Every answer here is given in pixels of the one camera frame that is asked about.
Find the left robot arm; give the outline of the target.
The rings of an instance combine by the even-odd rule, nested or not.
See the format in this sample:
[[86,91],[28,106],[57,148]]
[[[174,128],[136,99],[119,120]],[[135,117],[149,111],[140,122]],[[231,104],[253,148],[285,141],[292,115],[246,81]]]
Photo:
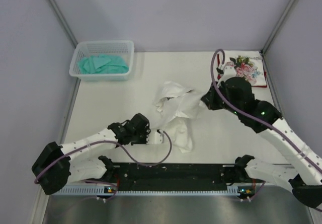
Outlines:
[[146,144],[149,134],[149,120],[137,113],[130,120],[112,123],[81,140],[61,145],[51,142],[32,166],[35,183],[51,195],[69,183],[87,179],[109,182],[114,165],[107,151],[121,145]]

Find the white t-shirt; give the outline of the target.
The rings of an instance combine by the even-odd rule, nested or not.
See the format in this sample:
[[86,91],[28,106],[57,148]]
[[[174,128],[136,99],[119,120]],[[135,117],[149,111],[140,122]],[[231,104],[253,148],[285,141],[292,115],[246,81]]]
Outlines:
[[150,126],[164,130],[174,146],[182,153],[193,150],[190,130],[187,126],[189,119],[196,119],[206,109],[201,101],[202,91],[184,87],[178,83],[167,81],[159,87],[151,115],[148,117]]

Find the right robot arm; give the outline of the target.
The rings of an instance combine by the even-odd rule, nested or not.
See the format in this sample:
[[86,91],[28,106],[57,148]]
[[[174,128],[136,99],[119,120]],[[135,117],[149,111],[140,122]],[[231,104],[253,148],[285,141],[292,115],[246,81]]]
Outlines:
[[269,102],[258,100],[249,82],[239,77],[215,82],[201,98],[209,110],[225,109],[273,145],[291,169],[245,155],[235,160],[235,176],[245,182],[259,179],[279,186],[307,207],[321,205],[321,157],[299,138],[282,114]]

